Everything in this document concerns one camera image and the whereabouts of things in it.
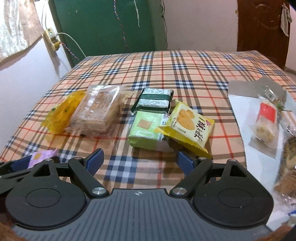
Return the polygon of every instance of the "ribbed gray surface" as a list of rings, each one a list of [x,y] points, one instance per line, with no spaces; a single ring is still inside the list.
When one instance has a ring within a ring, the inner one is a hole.
[[[213,226],[201,219],[188,201],[171,198],[164,189],[115,189],[107,198],[90,201],[85,212],[64,227],[13,229],[30,241],[254,241],[269,233],[265,226],[240,231]]]

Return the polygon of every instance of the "power strip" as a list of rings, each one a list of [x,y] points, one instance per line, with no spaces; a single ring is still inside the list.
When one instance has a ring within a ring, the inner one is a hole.
[[[53,51],[57,51],[59,49],[61,42],[57,39],[57,35],[54,33],[52,28],[45,30],[43,36],[50,44]]]

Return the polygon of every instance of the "checkered tablecloth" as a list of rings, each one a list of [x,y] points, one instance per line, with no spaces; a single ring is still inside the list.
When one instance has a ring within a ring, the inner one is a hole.
[[[215,120],[206,145],[214,162],[229,158],[245,162],[244,146],[230,102],[228,81],[255,81],[268,75],[296,98],[291,79],[269,59],[256,51],[201,52],[158,51],[87,57],[56,83],[35,105],[7,143],[0,160],[28,156],[37,150],[58,148],[63,161],[86,157],[96,148],[105,152],[105,161],[95,177],[112,188],[167,188],[170,190],[184,174],[174,153],[132,148],[127,141],[134,117],[130,108],[136,96],[123,106],[115,120],[115,130],[96,139],[64,132],[49,135],[40,123],[51,108],[69,93],[90,84],[125,84],[138,91],[145,87],[170,88],[177,98],[204,116]]]

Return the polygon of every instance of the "yellow plastic bag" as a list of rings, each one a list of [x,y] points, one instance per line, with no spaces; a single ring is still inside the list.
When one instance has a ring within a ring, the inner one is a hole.
[[[41,125],[47,127],[50,134],[62,133],[68,126],[71,116],[82,101],[84,95],[85,91],[79,90],[66,96],[66,98],[62,99],[51,109]]]
[[[214,124],[214,120],[198,114],[183,102],[178,101],[166,124],[157,127],[155,131],[175,139],[198,156],[212,158],[205,149],[205,144]]]

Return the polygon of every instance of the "silver bolt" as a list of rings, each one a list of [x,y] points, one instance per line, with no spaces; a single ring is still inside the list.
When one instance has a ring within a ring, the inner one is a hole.
[[[184,195],[187,193],[187,190],[185,188],[174,188],[173,193],[176,195]]]
[[[106,192],[107,190],[105,188],[101,188],[101,187],[97,187],[97,188],[94,188],[92,190],[92,193],[93,194],[96,194],[96,195],[102,195]]]

